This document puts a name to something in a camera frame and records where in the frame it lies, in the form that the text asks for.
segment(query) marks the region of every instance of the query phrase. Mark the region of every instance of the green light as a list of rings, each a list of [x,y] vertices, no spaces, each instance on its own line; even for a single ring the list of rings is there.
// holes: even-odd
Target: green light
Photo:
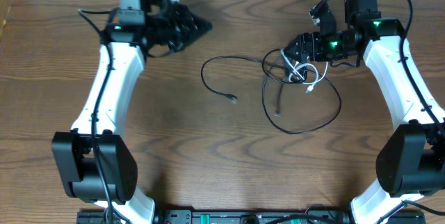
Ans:
[[[339,44],[339,42],[331,42],[330,44],[332,48],[335,48]]]

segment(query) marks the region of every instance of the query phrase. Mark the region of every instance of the green tape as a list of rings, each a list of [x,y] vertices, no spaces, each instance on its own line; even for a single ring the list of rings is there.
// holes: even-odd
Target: green tape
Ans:
[[[210,224],[210,215],[201,214],[201,224]]]

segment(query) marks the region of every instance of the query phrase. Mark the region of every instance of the green led indicator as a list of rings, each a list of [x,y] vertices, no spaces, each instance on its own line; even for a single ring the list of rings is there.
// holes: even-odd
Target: green led indicator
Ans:
[[[339,42],[331,42],[330,44],[332,48],[335,48],[339,44]]]

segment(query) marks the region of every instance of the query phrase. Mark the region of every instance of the wooden table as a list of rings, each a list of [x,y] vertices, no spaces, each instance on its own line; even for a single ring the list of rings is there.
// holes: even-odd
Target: wooden table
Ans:
[[[379,86],[366,67],[330,68],[343,108],[327,127],[289,136],[261,108],[263,73],[255,63],[208,66],[217,55],[262,58],[299,33],[317,30],[307,11],[320,0],[183,0],[213,22],[186,51],[150,59],[136,84],[125,141],[138,162],[139,187],[159,204],[196,209],[304,209],[340,206],[375,179],[375,158],[392,133]],[[411,51],[435,99],[445,106],[444,0],[412,0]],[[405,0],[378,0],[383,17],[407,21]],[[50,150],[55,131],[68,131],[89,93],[99,58],[95,32],[77,8],[106,10],[118,0],[14,0],[0,43],[0,222],[73,223],[92,205],[65,195]],[[343,0],[330,1],[343,25]],[[104,18],[96,16],[101,24]],[[274,111],[278,85],[268,84]],[[306,95],[285,87],[283,127],[304,130],[327,120],[337,99],[327,84]],[[445,194],[421,201],[445,210]],[[444,218],[427,215],[429,223]]]

